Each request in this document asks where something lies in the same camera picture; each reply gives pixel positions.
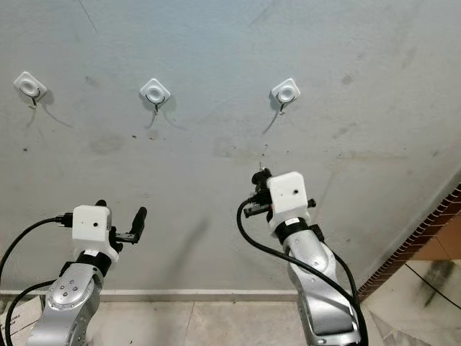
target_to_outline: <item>electrical cable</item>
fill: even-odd
[[[418,276],[421,280],[424,281],[424,283],[426,283],[426,285],[428,285],[430,288],[432,288],[433,290],[435,290],[439,295],[441,295],[443,298],[447,299],[447,301],[449,301],[451,304],[453,304],[454,306],[456,306],[459,310],[461,310],[461,306],[459,306],[458,304],[456,304],[454,301],[452,301],[450,298],[448,298],[446,295],[444,295],[442,292],[440,292],[439,290],[437,290],[433,285],[431,285],[425,278],[423,278],[422,276],[420,276],[412,267],[410,267],[409,265],[407,265],[405,263],[405,265],[408,267],[409,270],[411,270],[412,272],[414,272],[416,274],[416,276]]]
[[[285,261],[288,261],[290,263],[293,263],[294,265],[297,265],[298,267],[301,267],[304,270],[307,270],[308,272],[310,272],[311,274],[314,274],[315,276],[319,277],[321,280],[328,283],[332,288],[337,290],[351,304],[352,308],[354,308],[354,310],[355,310],[355,312],[357,314],[357,320],[358,320],[357,322],[358,322],[358,325],[359,325],[359,333],[360,333],[360,337],[361,337],[360,345],[361,346],[368,346],[367,325],[365,323],[365,318],[363,317],[362,310],[360,309],[360,304],[358,302],[358,299],[356,300],[356,298],[354,296],[349,295],[340,285],[335,283],[332,279],[330,279],[328,276],[324,275],[322,272],[319,272],[317,269],[311,267],[310,265],[307,265],[306,263],[304,263],[304,262],[302,262],[302,261],[300,261],[300,260],[298,260],[298,259],[296,259],[294,257],[291,257],[291,256],[289,256],[287,254],[284,254],[283,252],[277,251],[275,249],[272,249],[270,247],[266,247],[263,244],[258,243],[257,241],[253,240],[246,233],[245,228],[243,227],[243,224],[242,224],[241,214],[243,212],[243,209],[251,202],[252,202],[251,198],[249,198],[248,200],[243,201],[239,205],[238,210],[237,210],[237,227],[238,227],[238,230],[240,231],[242,237],[248,243],[250,243],[252,246],[256,247],[257,249],[259,249],[259,250],[261,250],[263,252],[266,252],[268,254],[271,254],[271,255],[273,255],[275,257],[279,257],[282,260],[285,260]],[[347,273],[348,278],[349,278],[348,272],[350,273],[349,268],[346,270],[346,273]],[[355,286],[355,284],[353,284],[353,281],[350,282],[350,283],[351,283],[351,287]]]
[[[0,261],[0,285],[1,285],[1,274],[3,273],[3,269],[5,267],[6,260],[8,259],[9,255],[12,253],[14,247],[21,241],[22,238],[24,238],[31,230],[36,229],[38,226],[41,226],[45,223],[51,223],[51,222],[60,222],[61,219],[59,217],[57,218],[46,218],[45,220],[38,221],[37,223],[34,223],[33,225],[27,227],[13,242],[12,244],[6,249],[3,257],[1,258]],[[3,337],[1,337],[0,334],[0,346],[5,346],[5,342],[3,340]]]
[[[19,303],[19,301],[24,298],[28,293],[32,292],[33,290],[37,290],[38,288],[46,287],[53,284],[55,280],[45,281],[44,283],[38,283],[37,285],[30,286],[29,288],[23,290],[13,301],[12,304],[8,308],[8,312],[6,313],[5,318],[5,340],[6,346],[14,346],[12,342],[11,336],[11,322],[12,322],[12,315],[14,308]]]
[[[354,280],[354,276],[352,275],[352,272],[351,270],[349,269],[348,265],[345,263],[345,261],[343,261],[342,258],[340,258],[339,255],[337,255],[333,250],[331,250],[331,252],[333,252],[333,255],[334,255],[334,258],[336,259],[336,261],[339,262],[339,264],[343,267],[344,269],[344,272],[346,272],[346,275],[347,275],[347,279],[349,280],[349,284],[351,286],[351,291],[352,291],[352,296],[354,297],[354,300],[360,304],[359,302],[359,295],[357,294],[357,287],[355,285],[355,280]]]

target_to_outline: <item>cable connector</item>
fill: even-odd
[[[60,227],[72,227],[73,213],[59,213],[56,222]]]
[[[255,195],[250,197],[250,202],[259,205],[272,204],[271,192],[269,189],[264,189],[256,192]]]

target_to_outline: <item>gray wall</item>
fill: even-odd
[[[363,282],[458,171],[459,1],[0,5],[1,245],[100,198],[128,229],[144,205],[142,242],[107,288],[291,288],[236,230],[260,161],[304,174],[315,221]],[[50,89],[34,112],[12,86],[24,70]],[[153,77],[173,97],[147,129],[138,90]],[[263,135],[288,77],[301,98]],[[70,230],[37,230],[4,287],[54,277],[71,249]]]

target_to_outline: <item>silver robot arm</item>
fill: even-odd
[[[86,342],[86,328],[99,307],[104,277],[118,261],[121,242],[135,244],[144,229],[147,210],[140,208],[129,233],[118,234],[104,201],[73,210],[72,239],[76,261],[66,263],[50,286],[45,308],[27,346],[77,346]]]
[[[268,212],[269,229],[283,246],[284,253],[318,270],[338,283],[333,252],[319,239],[319,228],[309,226],[308,200],[304,179],[290,172],[273,177],[268,169],[253,176],[256,193],[245,216]],[[357,312],[340,292],[317,275],[290,263],[288,273],[298,293],[298,308],[308,345],[360,345],[362,340]]]

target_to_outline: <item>adhesive wall hook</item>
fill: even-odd
[[[272,89],[271,93],[272,96],[280,103],[279,114],[282,114],[285,106],[294,102],[301,95],[300,90],[292,78],[289,78],[277,85]]]
[[[33,110],[37,108],[37,101],[41,99],[48,90],[45,85],[26,71],[22,72],[13,84],[23,95],[30,97],[33,106],[29,106],[29,108]]]
[[[171,93],[157,79],[148,81],[139,92],[154,106],[155,113],[158,113],[158,107],[168,101],[171,96]]]

